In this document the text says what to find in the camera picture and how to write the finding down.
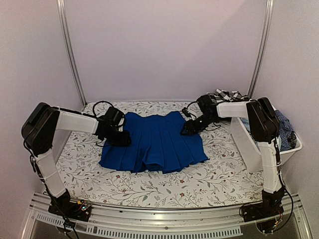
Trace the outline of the blue pleated skirt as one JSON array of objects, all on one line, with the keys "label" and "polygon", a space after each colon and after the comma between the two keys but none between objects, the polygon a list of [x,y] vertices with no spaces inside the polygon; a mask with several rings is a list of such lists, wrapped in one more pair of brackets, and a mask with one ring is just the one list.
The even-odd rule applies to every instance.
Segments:
[{"label": "blue pleated skirt", "polygon": [[100,166],[132,173],[147,170],[166,174],[208,160],[199,134],[180,134],[185,123],[180,112],[148,117],[129,112],[126,119],[124,129],[130,133],[131,144],[120,147],[105,143]]}]

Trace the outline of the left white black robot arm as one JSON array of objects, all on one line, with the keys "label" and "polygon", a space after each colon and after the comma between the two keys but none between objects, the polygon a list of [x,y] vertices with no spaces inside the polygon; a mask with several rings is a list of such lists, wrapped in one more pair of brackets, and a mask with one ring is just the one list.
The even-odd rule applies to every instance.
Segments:
[{"label": "left white black robot arm", "polygon": [[53,143],[57,131],[76,131],[97,136],[110,146],[129,146],[130,133],[122,127],[125,114],[112,104],[98,116],[39,103],[21,129],[23,146],[30,153],[34,171],[44,184],[48,195],[54,199],[55,208],[63,216],[74,212],[74,205],[66,198],[69,193],[62,182],[53,156]]}]

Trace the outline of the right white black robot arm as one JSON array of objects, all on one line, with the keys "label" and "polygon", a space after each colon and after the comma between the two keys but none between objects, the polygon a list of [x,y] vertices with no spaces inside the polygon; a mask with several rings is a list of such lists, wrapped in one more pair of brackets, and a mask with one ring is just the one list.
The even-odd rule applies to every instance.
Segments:
[{"label": "right white black robot arm", "polygon": [[257,141],[264,172],[263,195],[283,197],[285,188],[280,177],[281,159],[277,144],[279,120],[268,98],[240,102],[215,103],[209,95],[196,100],[202,115],[187,120],[181,128],[181,135],[194,135],[204,131],[221,118],[247,118],[251,136]]}]

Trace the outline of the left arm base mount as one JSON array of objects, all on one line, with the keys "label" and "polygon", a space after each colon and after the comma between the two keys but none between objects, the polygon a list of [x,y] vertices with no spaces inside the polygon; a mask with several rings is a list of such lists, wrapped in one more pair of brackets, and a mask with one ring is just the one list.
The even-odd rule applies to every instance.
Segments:
[{"label": "left arm base mount", "polygon": [[89,221],[91,211],[91,204],[84,200],[72,202],[69,198],[62,197],[52,200],[48,208],[48,212],[51,214],[84,222]]}]

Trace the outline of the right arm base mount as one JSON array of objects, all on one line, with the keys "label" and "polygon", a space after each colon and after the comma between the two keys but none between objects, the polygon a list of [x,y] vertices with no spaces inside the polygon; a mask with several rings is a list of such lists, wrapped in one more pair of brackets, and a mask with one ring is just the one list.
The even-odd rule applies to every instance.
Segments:
[{"label": "right arm base mount", "polygon": [[239,209],[239,215],[244,222],[250,222],[268,217],[273,217],[284,212],[282,197],[275,194],[262,194],[262,202],[244,204]]}]

